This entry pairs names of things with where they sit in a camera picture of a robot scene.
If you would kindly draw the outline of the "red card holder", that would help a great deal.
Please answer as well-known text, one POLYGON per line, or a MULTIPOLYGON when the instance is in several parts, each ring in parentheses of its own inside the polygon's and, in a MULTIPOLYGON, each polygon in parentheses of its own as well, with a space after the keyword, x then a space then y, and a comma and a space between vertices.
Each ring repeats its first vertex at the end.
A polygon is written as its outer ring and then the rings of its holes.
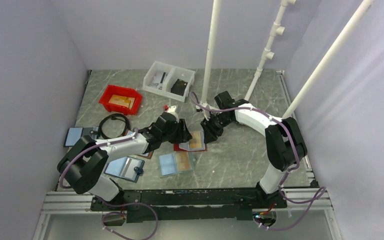
POLYGON ((174 144, 173 150, 183 152, 204 152, 208 150, 207 145, 204 143, 204 132, 202 130, 193 131, 190 134, 192 139, 188 142, 174 144))

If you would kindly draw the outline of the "gold vip card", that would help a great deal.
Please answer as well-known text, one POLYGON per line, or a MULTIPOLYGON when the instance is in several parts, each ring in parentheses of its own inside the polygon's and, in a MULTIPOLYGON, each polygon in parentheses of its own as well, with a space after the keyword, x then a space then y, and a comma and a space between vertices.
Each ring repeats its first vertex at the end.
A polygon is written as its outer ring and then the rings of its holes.
POLYGON ((191 151, 198 151, 205 148, 203 132, 193 131, 191 132, 192 139, 189 141, 189 149, 191 151))

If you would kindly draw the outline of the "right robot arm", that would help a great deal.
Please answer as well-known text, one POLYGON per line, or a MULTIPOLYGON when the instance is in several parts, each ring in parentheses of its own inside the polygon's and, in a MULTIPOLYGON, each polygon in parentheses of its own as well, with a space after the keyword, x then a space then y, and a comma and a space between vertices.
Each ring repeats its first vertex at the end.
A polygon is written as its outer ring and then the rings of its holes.
POLYGON ((205 144, 212 143, 222 136, 230 123, 238 123, 252 128, 265 138, 266 153, 270 162, 265 174, 256 184, 256 203, 269 207, 280 195, 281 187, 289 173, 300 166, 308 149, 297 121, 293 117, 280 118, 254 107, 245 99, 234 100, 227 91, 214 99, 217 108, 204 106, 198 102, 194 92, 190 99, 208 116, 200 123, 204 132, 205 144))

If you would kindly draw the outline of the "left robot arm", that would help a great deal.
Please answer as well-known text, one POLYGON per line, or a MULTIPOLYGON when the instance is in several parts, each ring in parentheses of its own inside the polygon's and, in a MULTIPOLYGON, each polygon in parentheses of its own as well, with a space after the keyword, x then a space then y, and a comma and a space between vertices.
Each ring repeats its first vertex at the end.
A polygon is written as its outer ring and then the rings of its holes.
POLYGON ((124 203, 124 191, 114 180, 104 176, 108 163, 149 153, 165 142, 181 144, 192 138, 185 120, 167 112, 150 126, 135 128, 130 135, 97 140, 84 136, 58 163, 59 181, 67 181, 77 194, 90 193, 104 200, 109 209, 117 210, 124 203))

